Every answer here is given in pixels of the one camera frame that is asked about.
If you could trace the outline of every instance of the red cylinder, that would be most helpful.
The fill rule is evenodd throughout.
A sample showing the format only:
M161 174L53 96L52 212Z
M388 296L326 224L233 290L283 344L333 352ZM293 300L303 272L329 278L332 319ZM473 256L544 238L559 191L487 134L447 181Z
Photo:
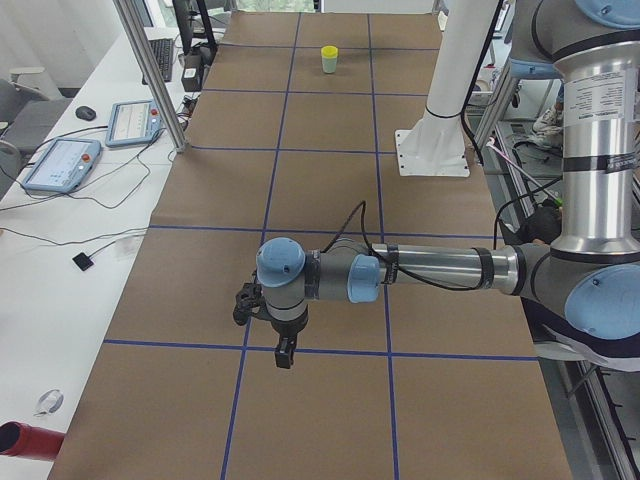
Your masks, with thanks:
M0 455L52 462L63 440L64 433L26 423L8 422L0 427Z

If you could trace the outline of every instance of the black keyboard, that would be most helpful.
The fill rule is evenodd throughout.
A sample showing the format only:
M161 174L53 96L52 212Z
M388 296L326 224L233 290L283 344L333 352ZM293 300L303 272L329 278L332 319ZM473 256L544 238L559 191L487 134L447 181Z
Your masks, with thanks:
M173 70L173 39L172 38L159 38L157 40L149 40L151 44L151 50L153 56L156 57L158 67L160 67L160 73L162 73L162 79L165 82L171 81L171 72Z

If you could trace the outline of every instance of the computer mouse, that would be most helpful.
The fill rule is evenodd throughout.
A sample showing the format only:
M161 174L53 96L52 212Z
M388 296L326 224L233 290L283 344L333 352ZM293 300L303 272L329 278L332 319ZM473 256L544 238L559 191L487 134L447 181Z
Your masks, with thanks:
M82 105L81 107L76 108L76 117L78 117L81 120L86 120L87 122L90 122L91 120L96 118L96 111L91 107Z

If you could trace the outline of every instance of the white desk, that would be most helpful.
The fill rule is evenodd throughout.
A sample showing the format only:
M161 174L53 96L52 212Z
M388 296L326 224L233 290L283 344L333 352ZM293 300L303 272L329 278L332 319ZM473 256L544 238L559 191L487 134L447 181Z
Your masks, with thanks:
M174 38L176 29L149 30L150 38ZM167 88L179 107L185 95L176 61ZM141 73L124 34L91 75L50 136L92 125L106 125L115 102L151 98L141 83ZM93 122L75 117L75 109L88 105L98 116ZM88 134L104 141L105 132ZM142 147L104 149L89 177L111 171ZM106 210L87 200L57 198L36 206L0 212L0 227L38 235L58 242L83 240L129 228L146 227L164 186L173 150L168 134L147 150L142 160L151 175L119 208ZM123 198L146 170L133 162L79 193L112 205ZM31 200L14 185L0 208ZM71 258L89 254L112 239L85 245L46 246L43 242L9 232L0 236L0 423L16 420L34 426L66 431L78 405L98 349L129 275L139 240L128 255L113 245L100 252L95 265L80 271ZM35 417L40 395L50 389L64 393L61 409ZM44 479L51 463L0 456L3 480Z

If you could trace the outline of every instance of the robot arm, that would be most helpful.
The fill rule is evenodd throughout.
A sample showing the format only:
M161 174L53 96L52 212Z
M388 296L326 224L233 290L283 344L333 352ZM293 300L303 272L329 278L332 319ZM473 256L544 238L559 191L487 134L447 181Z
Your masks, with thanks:
M565 337L640 336L640 243L631 236L640 0L518 0L513 43L520 68L533 74L552 61L565 79L561 236L550 247L494 251L341 240L305 252L290 239L271 240L258 252L257 278L236 297L234 319L271 322L279 367L293 364L309 300L373 301L381 284L497 288L562 317ZM637 345L629 356L640 359Z

